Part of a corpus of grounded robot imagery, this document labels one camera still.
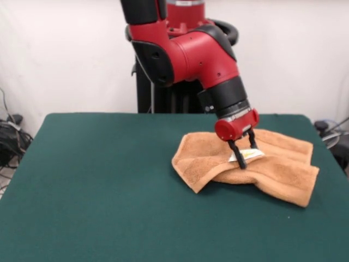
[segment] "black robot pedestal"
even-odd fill
[[[204,113],[197,94],[202,91],[200,82],[180,82],[171,87],[153,87],[136,59],[134,73],[137,77],[138,113],[201,114]]]

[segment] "green felt tablecloth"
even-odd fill
[[[171,158],[213,115],[54,114],[0,200],[0,261],[348,261],[349,184],[304,116],[266,128],[314,143],[308,208],[253,185],[195,194]]]

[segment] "floor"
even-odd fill
[[[1,174],[0,174],[0,188],[2,187],[6,187],[6,185],[8,185],[11,181],[14,174],[14,170],[13,169],[9,169],[9,168],[3,168],[1,170]],[[6,188],[3,188],[2,190],[0,190],[0,199],[2,197],[2,195],[5,193]]]

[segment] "brown towel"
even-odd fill
[[[229,162],[232,150],[214,133],[190,133],[182,138],[172,165],[184,182],[198,193],[209,181],[253,183],[276,198],[306,207],[319,169],[311,166],[313,145],[279,133],[255,129],[256,142],[265,154],[248,159],[241,170]],[[236,142],[249,148],[248,138]]]

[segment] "folded towel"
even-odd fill
[[[313,145],[262,129],[255,129],[255,134],[264,156],[246,160],[246,170],[241,170],[237,162],[228,161],[232,150],[214,133],[185,135],[172,165],[195,193],[211,180],[230,184],[253,183],[267,194],[306,207],[319,171],[310,165]],[[250,145],[247,137],[236,144],[239,149]]]

